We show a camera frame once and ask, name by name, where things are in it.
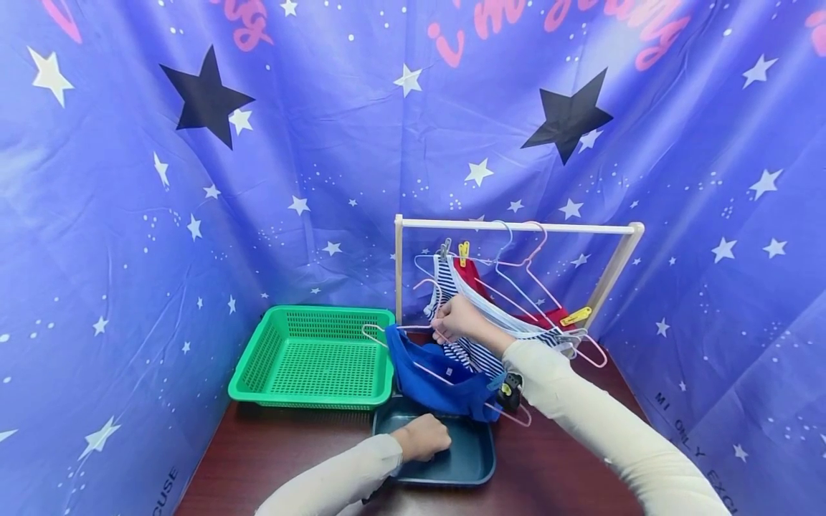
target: dark blue tray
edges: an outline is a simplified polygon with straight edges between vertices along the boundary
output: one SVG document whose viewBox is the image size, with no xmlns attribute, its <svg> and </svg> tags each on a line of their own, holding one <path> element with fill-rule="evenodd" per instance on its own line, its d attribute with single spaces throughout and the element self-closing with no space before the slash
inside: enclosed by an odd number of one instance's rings
<svg viewBox="0 0 826 516">
<path fill-rule="evenodd" d="M 393 396 L 373 415 L 373 435 L 390 433 L 431 412 L 413 400 Z M 487 423 L 466 417 L 434 414 L 446 427 L 453 443 L 430 462 L 408 462 L 396 481 L 402 484 L 473 487 L 482 485 L 496 469 L 493 433 Z"/>
</svg>

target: wooden clothes rack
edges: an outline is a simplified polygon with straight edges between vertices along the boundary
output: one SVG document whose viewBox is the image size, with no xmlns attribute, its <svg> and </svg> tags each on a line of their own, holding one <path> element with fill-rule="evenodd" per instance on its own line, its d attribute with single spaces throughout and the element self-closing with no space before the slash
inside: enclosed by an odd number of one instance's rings
<svg viewBox="0 0 826 516">
<path fill-rule="evenodd" d="M 549 233 L 592 233 L 621 235 L 611 260 L 602 272 L 596 288 L 588 299 L 587 306 L 591 307 L 591 316 L 585 322 L 585 328 L 591 326 L 596 319 L 600 308 L 608 299 L 611 288 L 620 277 L 625 264 L 631 258 L 639 240 L 643 237 L 645 226 L 642 222 L 631 222 L 628 225 L 588 225 L 588 224 L 542 224 Z M 506 231 L 541 231 L 538 225 L 527 222 L 486 222 L 481 220 L 431 220 L 406 219 L 396 214 L 396 323 L 401 322 L 401 263 L 403 257 L 402 235 L 405 228 L 430 228 L 437 230 L 493 230 Z"/>
</svg>

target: white wire hanger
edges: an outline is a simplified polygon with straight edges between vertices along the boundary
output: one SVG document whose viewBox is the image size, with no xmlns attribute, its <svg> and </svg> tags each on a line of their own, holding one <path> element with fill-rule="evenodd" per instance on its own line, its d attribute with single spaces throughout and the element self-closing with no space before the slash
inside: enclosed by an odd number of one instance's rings
<svg viewBox="0 0 826 516">
<path fill-rule="evenodd" d="M 419 288 L 420 286 L 424 285 L 425 283 L 433 283 L 434 289 L 436 289 L 436 291 L 438 292 L 439 300 L 436 303 L 436 310 L 438 310 L 442 306 L 442 287 L 440 287 L 439 284 L 436 281 L 434 281 L 430 278 L 425 278 L 422 281 L 420 281 L 416 286 L 414 286 L 413 290 Z M 377 338 L 373 337 L 371 334 L 368 334 L 365 331 L 365 329 L 367 329 L 367 328 L 377 329 L 378 331 L 382 331 L 382 332 L 385 331 L 386 329 L 382 328 L 378 324 L 365 324 L 365 325 L 362 326 L 362 335 L 369 338 L 374 343 L 380 344 L 380 345 L 384 346 L 385 348 L 387 348 L 387 344 L 385 344 L 384 342 L 382 342 L 382 341 L 378 340 Z M 407 326 L 397 326 L 397 328 L 398 329 L 432 329 L 433 331 L 435 331 L 435 333 L 438 336 L 440 336 L 441 338 L 444 338 L 444 336 L 436 328 L 433 328 L 432 326 L 408 324 Z M 432 372 L 430 369 L 428 369 L 425 366 L 422 366 L 421 364 L 419 364 L 416 361 L 413 362 L 413 365 L 418 367 L 422 371 L 428 373 L 429 375 L 431 375 L 435 378 L 438 378 L 439 380 L 443 381 L 444 383 L 448 384 L 449 386 L 455 385 L 451 381 L 446 380 L 445 378 L 443 378 L 443 377 L 439 376 L 438 374 Z M 531 422 L 533 421 L 533 418 L 530 415 L 530 411 L 528 411 L 528 409 L 525 407 L 525 403 L 520 403 L 519 407 L 528 416 L 528 421 L 527 422 L 520 421 L 519 419 L 515 418 L 514 416 L 512 416 L 510 414 L 507 414 L 507 413 L 503 412 L 502 410 L 497 409 L 497 407 L 495 407 L 495 406 L 493 406 L 493 405 L 491 405 L 487 402 L 485 403 L 485 406 L 487 408 L 493 410 L 494 412 L 498 412 L 500 415 L 505 416 L 506 418 L 510 419 L 511 421 L 513 421 L 513 422 L 517 423 L 518 425 L 520 425 L 522 427 L 525 427 L 525 428 L 528 428 L 530 426 Z"/>
<path fill-rule="evenodd" d="M 509 236 L 510 236 L 509 239 L 508 239 L 507 244 L 505 244 L 504 246 L 502 246 L 499 249 L 499 252 L 496 254 L 496 258 L 493 259 L 493 260 L 487 260 L 487 259 L 484 259 L 484 258 L 471 258 L 471 257 L 461 257 L 461 258 L 465 258 L 467 260 L 472 260 L 473 262 L 484 263 L 485 265 L 489 265 L 489 266 L 493 265 L 494 268 L 495 268 L 496 274 L 498 274 L 499 276 L 505 278 L 505 280 L 508 281 L 531 304 L 531 306 L 533 306 L 533 308 L 548 322 L 548 324 L 550 326 L 549 330 L 546 330 L 545 332 L 542 332 L 542 333 L 538 334 L 537 336 L 541 336 L 541 335 L 545 335 L 545 334 L 551 334 L 551 336 L 554 339 L 559 340 L 560 337 L 563 337 L 563 340 L 565 340 L 565 341 L 572 341 L 572 343 L 573 343 L 572 349 L 573 349 L 573 352 L 574 352 L 574 356 L 572 358 L 575 358 L 576 356 L 581 356 L 586 362 L 590 363 L 594 367 L 597 367 L 597 368 L 605 367 L 605 365 L 608 364 L 608 356 L 605 354 L 605 351 L 602 349 L 602 347 L 598 343 L 596 343 L 596 341 L 587 333 L 586 330 L 584 330 L 584 329 L 573 329 L 573 330 L 564 331 L 561 328 L 559 328 L 559 326 L 556 323 L 554 323 L 548 317 L 548 315 L 545 313 L 544 310 L 540 309 L 539 306 L 536 305 L 536 303 L 534 303 L 534 301 L 532 299 L 530 299 L 530 297 L 522 291 L 522 289 L 520 289 L 508 276 L 506 276 L 502 271 L 499 270 L 499 265 L 506 265 L 508 267 L 523 267 L 523 266 L 525 266 L 525 271 L 528 273 L 530 278 L 533 279 L 534 282 L 537 285 L 539 285 L 539 288 L 542 289 L 542 291 L 548 297 L 550 297 L 553 300 L 554 304 L 556 304 L 556 306 L 559 309 L 562 309 L 562 305 L 559 303 L 559 301 L 556 299 L 556 297 L 553 296 L 550 293 L 550 291 L 548 291 L 548 289 L 545 287 L 545 285 L 543 285 L 543 283 L 530 270 L 530 266 L 533 264 L 533 258 L 542 249 L 542 247 L 545 245 L 545 242 L 548 241 L 548 231 L 539 222 L 536 222 L 535 220 L 531 220 L 530 224 L 537 225 L 543 232 L 543 239 L 539 243 L 537 248 L 534 249 L 534 251 L 525 260 L 523 260 L 521 263 L 500 262 L 499 258 L 501 257 L 502 253 L 506 249 L 508 249 L 508 247 L 513 243 L 513 230 L 503 220 L 494 220 L 493 222 L 501 222 L 502 225 L 504 225 L 505 228 L 508 230 L 508 233 L 509 233 Z M 450 259 L 456 258 L 456 256 L 451 254 L 451 253 L 447 253 L 447 255 L 449 256 Z M 421 270 L 424 274 L 426 274 L 427 276 L 429 276 L 431 278 L 434 278 L 433 274 L 431 274 L 430 272 L 425 270 L 421 265 L 419 265 L 419 263 L 417 261 L 419 258 L 432 258 L 432 257 L 433 257 L 433 255 L 430 255 L 430 254 L 417 254 L 416 256 L 413 257 L 413 264 L 416 266 L 416 268 Z M 522 306 L 519 303 L 517 303 L 516 301 L 513 301 L 510 297 L 506 296 L 505 294 L 501 293 L 497 289 L 495 289 L 492 286 L 488 285 L 487 283 L 483 282 L 482 279 L 479 278 L 479 277 L 475 278 L 475 280 L 476 280 L 476 282 L 478 282 L 480 285 L 483 285 L 488 290 L 496 293 L 500 298 L 502 298 L 505 301 L 508 301 L 509 303 L 511 303 L 518 310 L 520 310 L 522 313 L 524 313 L 529 318 L 531 318 L 531 320 L 533 320 L 534 322 L 539 322 L 539 320 L 533 314 L 529 313 L 527 310 L 522 308 Z M 602 356 L 602 362 L 601 363 L 597 364 L 596 362 L 591 360 L 585 353 L 582 353 L 577 349 L 578 344 L 581 343 L 583 339 L 588 340 L 590 343 L 592 343 L 594 345 L 597 352 Z"/>
</svg>

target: red garment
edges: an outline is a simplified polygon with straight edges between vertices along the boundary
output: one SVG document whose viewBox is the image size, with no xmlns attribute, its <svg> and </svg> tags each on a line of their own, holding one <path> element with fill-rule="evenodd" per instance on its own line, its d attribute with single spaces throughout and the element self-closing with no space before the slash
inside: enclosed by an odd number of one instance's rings
<svg viewBox="0 0 826 516">
<path fill-rule="evenodd" d="M 453 265 L 456 267 L 456 272 L 458 272 L 459 277 L 461 277 L 465 283 L 467 283 L 477 294 L 484 297 L 486 301 L 495 305 L 493 299 L 491 299 L 491 295 L 487 293 L 487 289 L 484 285 L 479 282 L 479 271 L 476 269 L 476 264 L 473 260 L 465 260 L 465 266 L 462 267 L 460 265 L 461 258 L 454 258 Z M 536 320 L 531 319 L 528 315 L 520 312 L 519 314 L 511 314 L 518 320 L 522 320 L 528 324 L 533 324 L 534 326 L 539 326 L 542 329 L 551 329 L 551 325 L 548 321 L 541 315 L 541 314 L 533 314 L 536 317 Z M 575 329 L 576 326 L 573 324 L 569 324 L 568 326 L 562 326 L 562 320 L 569 316 L 567 310 L 565 308 L 557 308 L 554 310 L 549 310 L 545 312 L 545 315 L 553 321 L 555 325 L 557 325 L 562 330 L 569 330 Z"/>
</svg>

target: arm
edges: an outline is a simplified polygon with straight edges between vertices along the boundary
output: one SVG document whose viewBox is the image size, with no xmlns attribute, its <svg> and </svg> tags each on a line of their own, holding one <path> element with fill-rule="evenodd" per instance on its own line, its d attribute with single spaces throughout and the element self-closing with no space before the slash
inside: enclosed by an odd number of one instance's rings
<svg viewBox="0 0 826 516">
<path fill-rule="evenodd" d="M 448 447 L 448 430 L 431 414 L 423 415 L 290 480 L 261 504 L 256 516 L 335 516 L 369 497 L 402 463 L 428 461 Z"/>
<path fill-rule="evenodd" d="M 519 373 L 527 401 L 603 458 L 645 514 L 729 514 L 699 469 L 610 394 L 577 375 L 561 353 L 539 341 L 514 341 L 456 296 L 433 326 L 448 340 L 467 335 Z"/>
</svg>

